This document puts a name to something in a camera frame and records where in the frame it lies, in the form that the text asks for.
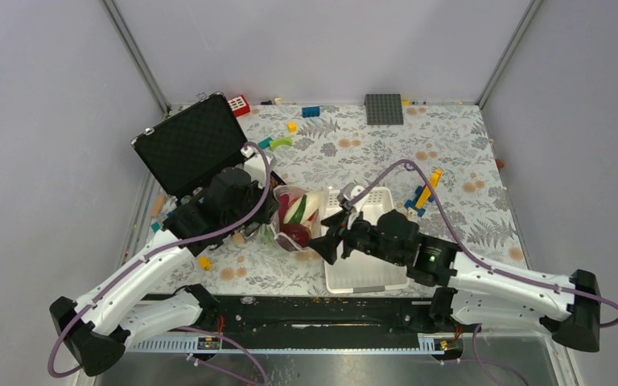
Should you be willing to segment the clear zip top bag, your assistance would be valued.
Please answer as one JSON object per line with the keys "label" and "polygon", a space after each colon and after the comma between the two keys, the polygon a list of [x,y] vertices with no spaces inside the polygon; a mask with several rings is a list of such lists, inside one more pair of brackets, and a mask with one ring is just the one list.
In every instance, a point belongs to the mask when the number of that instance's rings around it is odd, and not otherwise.
{"label": "clear zip top bag", "polygon": [[272,217],[272,240],[290,253],[308,252],[309,242],[322,235],[320,221],[328,203],[328,189],[308,191],[283,185],[273,190],[278,210]]}

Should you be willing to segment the white radish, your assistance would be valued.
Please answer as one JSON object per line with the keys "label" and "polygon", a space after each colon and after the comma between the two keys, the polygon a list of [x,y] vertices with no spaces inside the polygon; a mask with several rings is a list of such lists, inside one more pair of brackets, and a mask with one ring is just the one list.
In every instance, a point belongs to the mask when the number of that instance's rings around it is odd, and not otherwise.
{"label": "white radish", "polygon": [[319,210],[323,197],[319,192],[308,192],[295,199],[283,216],[283,224],[302,224]]}

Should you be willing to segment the green chili pepper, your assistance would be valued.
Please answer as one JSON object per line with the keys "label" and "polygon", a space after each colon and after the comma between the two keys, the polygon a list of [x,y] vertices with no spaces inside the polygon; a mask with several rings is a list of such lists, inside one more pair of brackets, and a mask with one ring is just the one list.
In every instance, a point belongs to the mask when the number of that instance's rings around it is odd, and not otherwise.
{"label": "green chili pepper", "polygon": [[307,196],[303,195],[298,201],[293,203],[293,206],[289,209],[290,214],[288,224],[301,224],[303,222],[304,213],[307,208]]}

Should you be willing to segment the purple sweet potato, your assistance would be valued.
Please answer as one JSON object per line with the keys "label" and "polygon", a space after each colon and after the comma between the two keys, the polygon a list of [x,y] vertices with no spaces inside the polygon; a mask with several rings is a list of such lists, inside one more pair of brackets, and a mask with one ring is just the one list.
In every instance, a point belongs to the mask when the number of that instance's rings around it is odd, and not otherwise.
{"label": "purple sweet potato", "polygon": [[280,195],[278,197],[278,201],[279,201],[278,220],[280,224],[283,224],[287,210],[290,207],[290,196],[288,194]]}

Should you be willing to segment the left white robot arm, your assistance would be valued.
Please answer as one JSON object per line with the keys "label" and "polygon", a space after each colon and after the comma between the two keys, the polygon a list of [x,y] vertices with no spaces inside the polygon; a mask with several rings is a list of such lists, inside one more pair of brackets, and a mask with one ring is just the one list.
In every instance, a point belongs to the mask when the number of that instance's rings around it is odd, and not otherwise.
{"label": "left white robot arm", "polygon": [[50,375],[71,374],[55,370],[62,346],[85,375],[98,376],[135,343],[182,326],[200,331],[213,327],[218,301],[199,284],[145,308],[138,303],[189,258],[221,245],[238,229],[268,224],[278,208],[270,180],[270,170],[254,177],[244,169],[224,169],[188,203],[177,206],[152,240],[100,285],[75,300],[56,299],[49,307],[58,334],[48,360]]}

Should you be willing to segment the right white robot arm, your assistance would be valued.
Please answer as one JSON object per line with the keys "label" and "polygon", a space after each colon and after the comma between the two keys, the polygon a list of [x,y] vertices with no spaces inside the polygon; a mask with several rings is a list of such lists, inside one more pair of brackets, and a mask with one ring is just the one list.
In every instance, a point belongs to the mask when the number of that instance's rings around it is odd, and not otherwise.
{"label": "right white robot arm", "polygon": [[339,211],[321,224],[325,233],[308,246],[328,264],[359,252],[403,267],[409,279],[434,289],[428,318],[437,330],[504,326],[548,334],[576,351],[600,349],[593,273],[578,269],[570,276],[554,275],[471,259],[457,244],[422,234],[397,211],[380,216],[376,224]]}

